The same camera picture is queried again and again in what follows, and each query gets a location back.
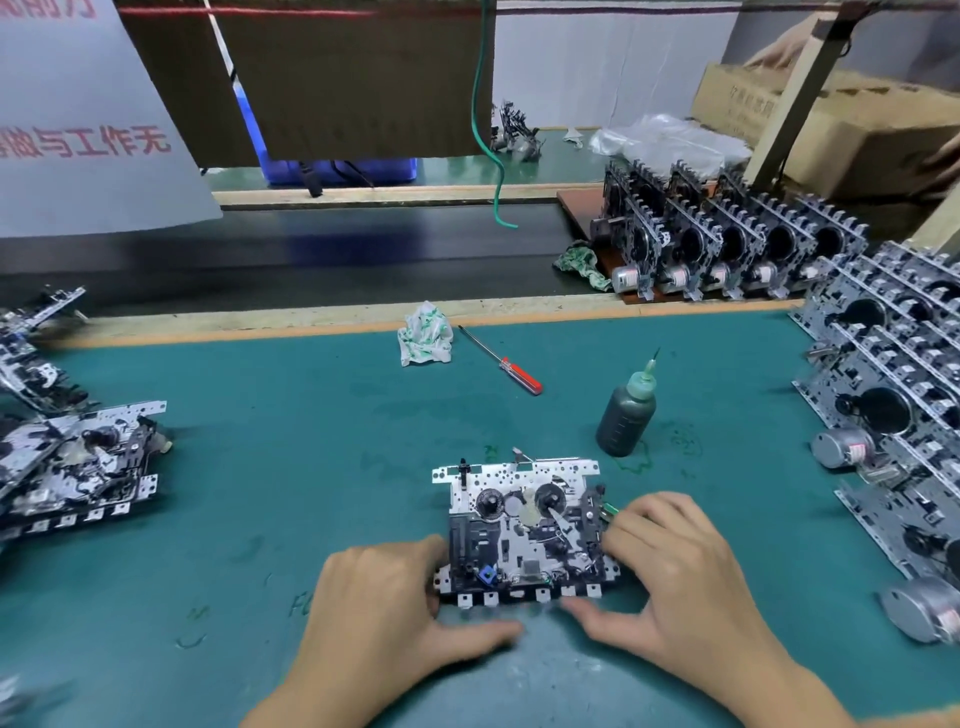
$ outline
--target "white banner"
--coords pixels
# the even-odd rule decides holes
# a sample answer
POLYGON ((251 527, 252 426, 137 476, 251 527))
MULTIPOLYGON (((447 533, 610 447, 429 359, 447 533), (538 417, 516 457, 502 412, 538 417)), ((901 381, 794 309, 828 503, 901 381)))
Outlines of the white banner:
POLYGON ((111 0, 0 0, 0 88, 0 237, 222 216, 111 0))

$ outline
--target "green cable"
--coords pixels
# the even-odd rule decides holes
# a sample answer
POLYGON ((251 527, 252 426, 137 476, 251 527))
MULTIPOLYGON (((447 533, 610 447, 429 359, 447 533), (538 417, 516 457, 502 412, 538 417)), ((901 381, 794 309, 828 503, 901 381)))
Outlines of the green cable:
POLYGON ((477 94, 480 93, 480 76, 483 73, 483 61, 487 56, 487 0, 480 0, 480 56, 477 58, 477 72, 473 77, 473 93, 470 98, 470 126, 473 129, 473 138, 483 150, 483 153, 493 160, 499 171, 499 179, 496 181, 496 189, 493 192, 493 219, 498 225, 504 228, 516 230, 517 226, 513 223, 507 223, 500 219, 500 187, 503 186, 503 180, 507 176, 507 170, 496 155, 490 151, 490 147, 483 143, 480 138, 480 132, 477 130, 477 94))

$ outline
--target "plastic bag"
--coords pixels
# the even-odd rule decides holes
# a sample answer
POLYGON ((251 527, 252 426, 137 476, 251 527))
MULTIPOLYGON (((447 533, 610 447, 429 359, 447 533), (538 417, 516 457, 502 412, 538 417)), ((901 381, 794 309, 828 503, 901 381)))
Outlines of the plastic bag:
POLYGON ((716 177, 724 164, 749 159, 751 153, 740 139, 666 113, 644 114, 626 129, 600 129, 588 146, 598 155, 642 161, 663 177, 669 176, 674 162, 682 160, 704 179, 716 177))

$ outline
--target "stack of cassette mechanisms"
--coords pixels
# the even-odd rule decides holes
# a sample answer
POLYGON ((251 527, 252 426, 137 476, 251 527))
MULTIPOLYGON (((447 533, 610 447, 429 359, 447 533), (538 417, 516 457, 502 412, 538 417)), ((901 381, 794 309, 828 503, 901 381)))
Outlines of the stack of cassette mechanisms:
POLYGON ((156 495, 148 472, 172 443, 152 415, 165 401, 97 410, 87 392, 34 345, 41 330, 85 321, 82 288, 46 290, 0 309, 0 549, 7 542, 109 522, 156 495), (8 411, 18 400, 20 411, 8 411), (23 414, 26 405, 28 412, 23 414))
POLYGON ((865 481, 836 495, 907 578, 890 620, 960 643, 960 264, 888 242, 817 265, 791 314, 815 340, 794 386, 828 426, 810 448, 865 481))
POLYGON ((862 252, 865 233, 865 225, 819 198, 786 205, 754 194, 731 170, 722 170, 707 194, 682 162, 666 180, 642 163, 612 162, 603 213, 590 223, 593 246, 612 245, 623 256, 611 274, 613 290, 647 301, 655 291, 692 301, 708 291, 733 300, 751 291, 786 298, 825 273, 821 258, 862 252))

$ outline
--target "hand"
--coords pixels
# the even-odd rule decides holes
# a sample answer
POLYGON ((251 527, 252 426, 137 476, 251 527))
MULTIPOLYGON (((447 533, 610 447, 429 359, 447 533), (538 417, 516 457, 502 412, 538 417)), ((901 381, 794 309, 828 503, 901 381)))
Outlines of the hand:
POLYGON ((590 637, 706 692, 748 728, 853 726, 770 631, 730 547, 689 496, 638 498, 613 519, 603 548, 636 572, 650 600, 639 615, 627 615, 564 599, 590 637))
POLYGON ((941 168, 940 173, 920 192, 942 189, 960 178, 960 133, 920 163, 921 171, 930 171, 937 167, 941 168))
POLYGON ((286 680, 244 725, 360 728, 431 672, 511 643, 519 622, 436 622, 441 536, 330 556, 286 680))
POLYGON ((817 22, 817 14, 797 23, 795 26, 785 31, 779 38, 756 53, 749 61, 744 63, 751 68, 753 66, 765 66, 767 68, 788 68, 793 61, 803 51, 810 34, 813 32, 813 26, 817 22))

